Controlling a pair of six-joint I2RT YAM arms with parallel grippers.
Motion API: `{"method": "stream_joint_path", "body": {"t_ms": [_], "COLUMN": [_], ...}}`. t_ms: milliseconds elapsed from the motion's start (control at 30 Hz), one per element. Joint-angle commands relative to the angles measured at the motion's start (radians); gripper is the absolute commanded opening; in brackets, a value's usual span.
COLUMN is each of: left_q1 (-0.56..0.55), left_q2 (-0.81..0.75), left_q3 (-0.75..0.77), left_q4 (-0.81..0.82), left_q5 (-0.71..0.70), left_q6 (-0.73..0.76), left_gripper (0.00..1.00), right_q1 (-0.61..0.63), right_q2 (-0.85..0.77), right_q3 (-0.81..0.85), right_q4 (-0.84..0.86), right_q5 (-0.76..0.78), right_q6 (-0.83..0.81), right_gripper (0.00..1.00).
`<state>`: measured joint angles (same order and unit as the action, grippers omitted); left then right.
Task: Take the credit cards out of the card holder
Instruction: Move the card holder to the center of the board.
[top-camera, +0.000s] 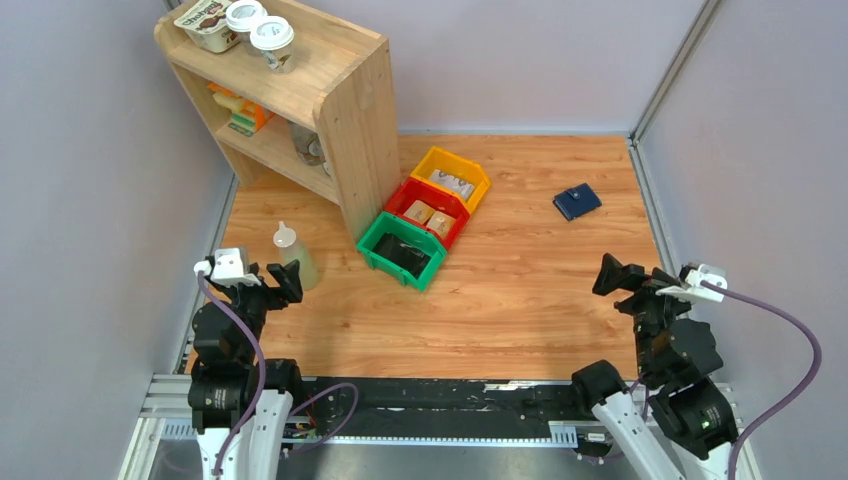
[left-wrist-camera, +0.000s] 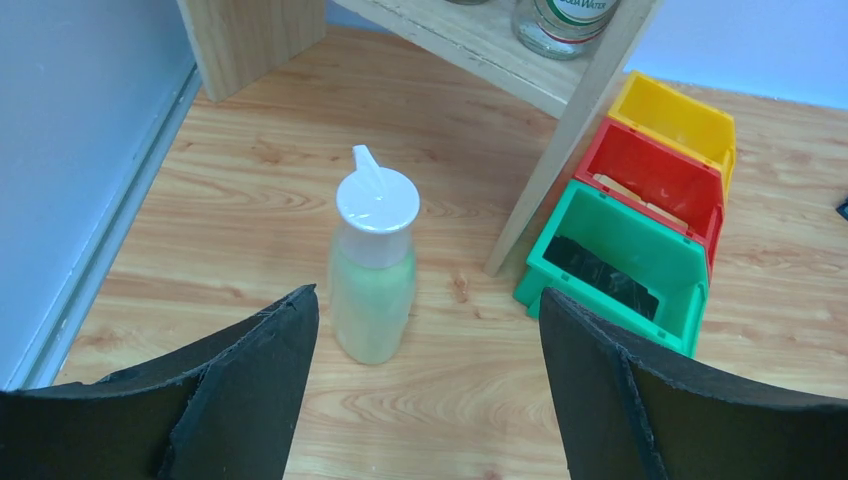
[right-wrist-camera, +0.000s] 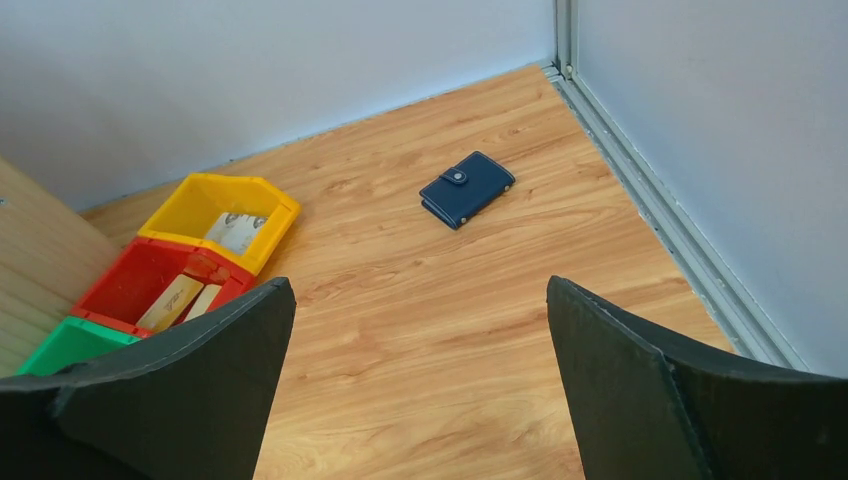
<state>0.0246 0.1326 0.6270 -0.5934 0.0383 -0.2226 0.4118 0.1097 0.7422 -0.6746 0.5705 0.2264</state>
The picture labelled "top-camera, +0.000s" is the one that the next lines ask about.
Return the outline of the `navy blue card holder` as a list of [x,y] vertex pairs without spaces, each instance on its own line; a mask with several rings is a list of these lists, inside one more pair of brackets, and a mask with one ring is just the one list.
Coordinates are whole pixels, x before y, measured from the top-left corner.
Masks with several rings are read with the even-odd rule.
[[552,204],[567,221],[573,221],[602,206],[600,198],[588,183],[570,187],[555,195]]

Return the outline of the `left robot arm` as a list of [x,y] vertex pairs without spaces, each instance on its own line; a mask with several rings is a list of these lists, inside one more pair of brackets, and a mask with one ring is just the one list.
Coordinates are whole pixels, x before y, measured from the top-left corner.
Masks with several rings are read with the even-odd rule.
[[268,312],[303,299],[300,263],[257,264],[208,256],[194,277],[208,301],[192,317],[195,361],[187,402],[205,479],[274,479],[290,414],[306,389],[293,359],[265,356],[259,340]]

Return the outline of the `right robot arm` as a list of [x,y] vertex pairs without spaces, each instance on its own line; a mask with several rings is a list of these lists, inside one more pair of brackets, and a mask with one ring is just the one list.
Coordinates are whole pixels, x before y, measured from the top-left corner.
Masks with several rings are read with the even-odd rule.
[[633,394],[608,361],[571,376],[570,403],[581,417],[597,419],[642,479],[728,479],[739,438],[729,400],[711,380],[724,362],[707,322],[688,317],[694,303],[724,300],[723,270],[689,263],[672,276],[646,271],[606,253],[592,287],[595,295],[617,290],[629,297],[615,309],[633,321],[638,382],[652,419],[675,452],[649,432]]

